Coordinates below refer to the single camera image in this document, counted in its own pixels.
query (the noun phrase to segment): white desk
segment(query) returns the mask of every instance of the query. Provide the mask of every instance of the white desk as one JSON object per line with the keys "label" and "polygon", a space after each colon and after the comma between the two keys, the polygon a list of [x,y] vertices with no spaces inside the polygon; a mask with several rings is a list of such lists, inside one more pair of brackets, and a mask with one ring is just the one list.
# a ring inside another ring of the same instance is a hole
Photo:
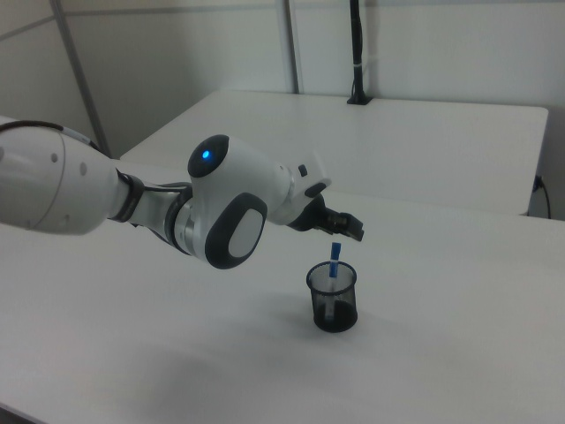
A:
{"label": "white desk", "polygon": [[216,92],[123,159],[186,170],[201,141],[225,133],[287,164],[315,148],[337,191],[520,215],[546,120],[530,107]]}
{"label": "white desk", "polygon": [[48,424],[563,423],[564,223],[326,197],[366,229],[340,238],[359,320],[337,335],[305,285],[320,231],[268,224],[227,272],[127,224],[0,226],[0,402]]}

